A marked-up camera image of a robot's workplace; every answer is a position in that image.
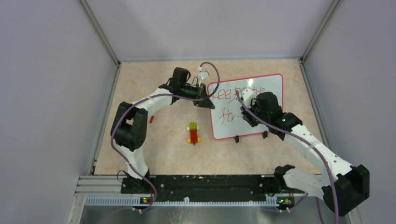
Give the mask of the pink framed whiteboard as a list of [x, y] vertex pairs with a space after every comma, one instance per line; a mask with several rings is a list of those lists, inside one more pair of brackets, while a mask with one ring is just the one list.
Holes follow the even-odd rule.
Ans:
[[221, 81], [216, 93], [210, 97], [215, 106], [210, 110], [214, 139], [241, 137], [268, 131], [263, 124], [251, 127], [243, 120], [241, 104], [237, 101], [235, 92], [241, 92], [243, 88], [251, 89], [256, 95], [269, 91], [277, 96], [278, 104], [283, 106], [283, 86], [283, 76], [279, 73]]

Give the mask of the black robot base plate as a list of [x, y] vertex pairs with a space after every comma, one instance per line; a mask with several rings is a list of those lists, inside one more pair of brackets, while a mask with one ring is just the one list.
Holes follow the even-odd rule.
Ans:
[[125, 177], [122, 194], [146, 194], [156, 202], [264, 202], [270, 196], [301, 193], [272, 175], [151, 175], [146, 180]]

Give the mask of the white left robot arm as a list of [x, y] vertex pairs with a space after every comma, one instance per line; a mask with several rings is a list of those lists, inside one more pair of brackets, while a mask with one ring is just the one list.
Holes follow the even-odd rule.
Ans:
[[122, 102], [118, 106], [111, 129], [111, 145], [126, 161], [127, 176], [132, 179], [132, 187], [139, 193], [146, 192], [150, 186], [147, 178], [149, 169], [142, 148], [149, 119], [179, 99], [192, 101], [197, 107], [215, 108], [202, 82], [209, 77], [209, 72], [200, 68], [195, 76], [195, 84], [188, 83], [190, 77], [187, 69], [176, 67], [172, 77], [153, 93], [139, 101]]

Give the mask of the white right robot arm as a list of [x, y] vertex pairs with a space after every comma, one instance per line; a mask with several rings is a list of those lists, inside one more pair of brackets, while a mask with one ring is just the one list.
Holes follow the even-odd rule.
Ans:
[[320, 171], [307, 173], [292, 165], [277, 167], [274, 187], [279, 192], [298, 189], [321, 199], [337, 217], [343, 217], [370, 196], [370, 172], [354, 166], [317, 139], [291, 112], [284, 112], [272, 92], [236, 91], [243, 119], [251, 126], [265, 125], [269, 132], [298, 150]]

